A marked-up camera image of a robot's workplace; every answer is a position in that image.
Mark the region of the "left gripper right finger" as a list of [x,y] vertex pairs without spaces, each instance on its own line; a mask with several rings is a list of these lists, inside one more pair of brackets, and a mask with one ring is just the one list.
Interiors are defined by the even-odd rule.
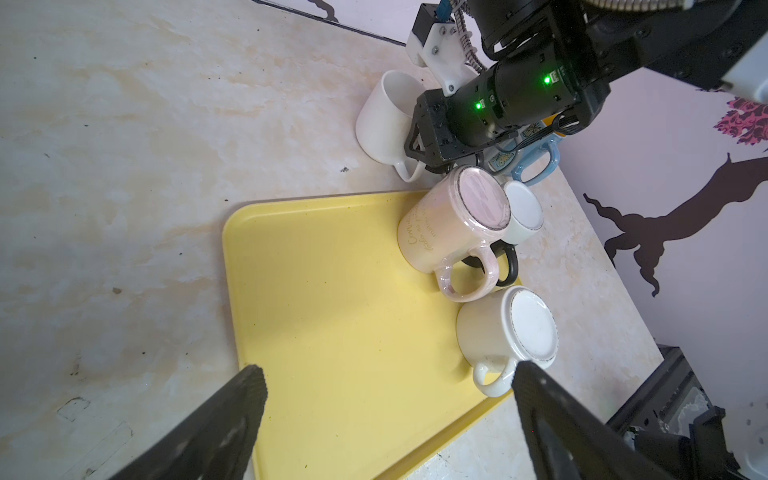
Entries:
[[658,479],[660,468],[531,361],[512,381],[522,429],[538,479]]

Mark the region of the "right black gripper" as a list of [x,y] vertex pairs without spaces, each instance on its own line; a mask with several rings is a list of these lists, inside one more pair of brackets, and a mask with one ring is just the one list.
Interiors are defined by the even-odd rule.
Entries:
[[498,140],[495,106],[493,95],[446,97],[440,89],[425,91],[413,109],[406,156],[431,173],[446,173],[457,161],[482,153]]

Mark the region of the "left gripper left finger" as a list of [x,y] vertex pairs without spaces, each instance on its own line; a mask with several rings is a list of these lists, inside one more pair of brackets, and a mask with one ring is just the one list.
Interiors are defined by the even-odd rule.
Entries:
[[268,389],[248,365],[115,479],[242,479],[253,453]]

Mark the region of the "white ribbed mug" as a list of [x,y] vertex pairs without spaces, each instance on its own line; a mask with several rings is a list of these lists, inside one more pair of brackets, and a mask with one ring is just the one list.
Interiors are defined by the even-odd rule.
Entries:
[[408,170],[405,142],[410,132],[413,110],[425,92],[415,77],[399,70],[385,72],[361,109],[355,124],[358,144],[374,161],[393,167],[406,183],[415,182],[425,171],[425,164],[410,160]]

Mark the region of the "pink beige mug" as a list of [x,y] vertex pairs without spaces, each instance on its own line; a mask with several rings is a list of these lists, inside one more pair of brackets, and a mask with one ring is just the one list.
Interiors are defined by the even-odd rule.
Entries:
[[[476,301],[496,286],[500,267],[491,244],[511,222],[509,200],[487,171],[472,166],[452,170],[400,220],[399,249],[416,270],[435,275],[441,292],[458,303]],[[469,293],[452,283],[453,267],[468,256],[480,260],[484,280]]]

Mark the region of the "blue mug yellow inside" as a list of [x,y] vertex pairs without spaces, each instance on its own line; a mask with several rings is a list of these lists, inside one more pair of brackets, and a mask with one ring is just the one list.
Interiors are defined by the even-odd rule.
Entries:
[[[514,140],[492,146],[484,153],[482,166],[500,183],[515,180],[531,187],[546,179],[559,166],[562,137],[549,130],[551,122],[539,121],[520,130]],[[547,163],[536,175],[524,179],[524,171],[540,158]]]

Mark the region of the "cream white mug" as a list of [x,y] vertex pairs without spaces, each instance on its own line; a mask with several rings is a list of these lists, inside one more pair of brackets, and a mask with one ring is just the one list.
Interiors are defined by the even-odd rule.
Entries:
[[487,397],[512,388],[517,365],[531,361],[542,369],[555,361],[559,334],[553,313],[534,291],[514,286],[464,304],[456,334],[472,366],[473,382]]

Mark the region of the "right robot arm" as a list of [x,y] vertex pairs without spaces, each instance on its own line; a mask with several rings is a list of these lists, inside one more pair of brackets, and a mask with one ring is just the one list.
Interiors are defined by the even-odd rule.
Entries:
[[763,1],[442,1],[406,48],[439,85],[417,97],[404,153],[436,174],[579,133],[642,68],[767,99]]

